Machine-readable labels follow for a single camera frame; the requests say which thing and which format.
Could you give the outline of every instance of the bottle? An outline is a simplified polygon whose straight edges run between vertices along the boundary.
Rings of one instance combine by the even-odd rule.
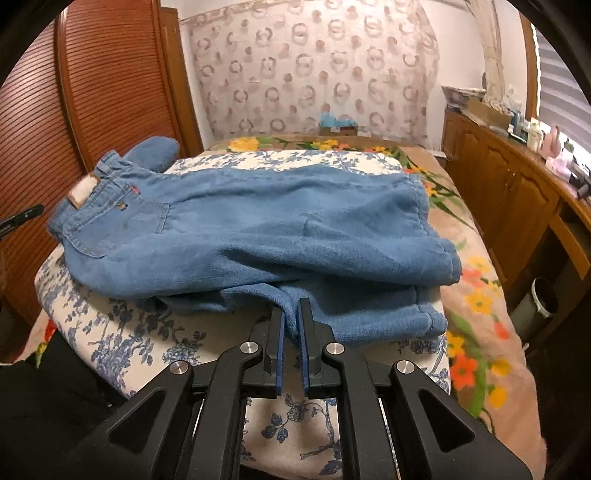
[[[562,152],[560,146],[560,129],[554,125],[550,133],[545,136],[540,155],[544,158],[557,158]]]
[[[530,125],[530,133],[527,137],[527,147],[533,152],[538,153],[540,151],[540,145],[542,143],[543,137],[542,129],[540,128],[540,123],[535,119],[531,119]]]

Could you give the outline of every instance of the metal pivot screw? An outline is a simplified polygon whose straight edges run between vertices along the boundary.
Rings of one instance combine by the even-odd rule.
[[[411,374],[414,372],[414,363],[408,360],[400,360],[396,364],[396,370],[402,374]]]
[[[240,346],[242,353],[255,353],[258,350],[258,343],[256,342],[244,342]]]
[[[332,342],[326,345],[326,351],[331,355],[340,355],[345,351],[345,347],[341,343]]]
[[[182,375],[189,369],[189,364],[187,362],[183,362],[182,360],[177,360],[170,364],[170,371],[175,375]]]

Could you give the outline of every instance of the wooden roller shutter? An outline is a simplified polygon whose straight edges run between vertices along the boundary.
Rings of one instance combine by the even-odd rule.
[[[180,140],[156,0],[76,0],[63,17],[60,74],[86,164],[152,135]]]
[[[34,277],[57,242],[44,224],[85,170],[77,157],[58,90],[53,22],[33,42],[0,88],[0,218],[36,203],[42,217],[0,243],[8,303],[33,323],[41,310]]]

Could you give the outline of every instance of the blue denim jeans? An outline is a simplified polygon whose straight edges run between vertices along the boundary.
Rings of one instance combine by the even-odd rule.
[[[111,151],[86,203],[60,203],[49,229],[75,279],[181,312],[271,301],[292,336],[300,297],[343,342],[445,331],[428,289],[457,282],[460,261],[428,225],[417,176],[323,165],[163,174],[176,151],[165,138]]]

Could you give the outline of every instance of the trash bin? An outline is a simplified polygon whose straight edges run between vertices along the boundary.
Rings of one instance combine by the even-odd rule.
[[[558,310],[558,298],[552,285],[545,278],[538,277],[531,284],[531,290],[523,297],[511,314],[511,321],[523,343],[538,333]]]

